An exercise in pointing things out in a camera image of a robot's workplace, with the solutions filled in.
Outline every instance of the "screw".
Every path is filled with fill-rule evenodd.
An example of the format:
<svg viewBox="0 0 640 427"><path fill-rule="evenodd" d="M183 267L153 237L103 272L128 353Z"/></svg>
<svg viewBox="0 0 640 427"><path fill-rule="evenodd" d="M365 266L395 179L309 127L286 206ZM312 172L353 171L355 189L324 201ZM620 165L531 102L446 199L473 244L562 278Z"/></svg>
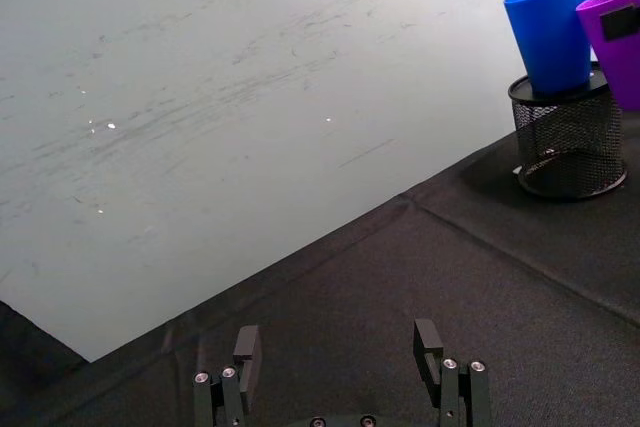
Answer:
<svg viewBox="0 0 640 427"><path fill-rule="evenodd" d="M476 372L482 372L484 369L486 369L484 364L482 362L478 362L477 360L475 362L471 362L471 368Z"/></svg>
<svg viewBox="0 0 640 427"><path fill-rule="evenodd" d="M365 415L360 419L360 425L362 427L376 427L376 418L371 415Z"/></svg>
<svg viewBox="0 0 640 427"><path fill-rule="evenodd" d="M453 359L444 359L442 361L442 365L444 365L447 369L455 369L458 366L458 363Z"/></svg>
<svg viewBox="0 0 640 427"><path fill-rule="evenodd" d="M195 380L198 384L204 384L207 380L209 380L209 374L207 374L206 372L200 372L199 374L196 374L193 380Z"/></svg>

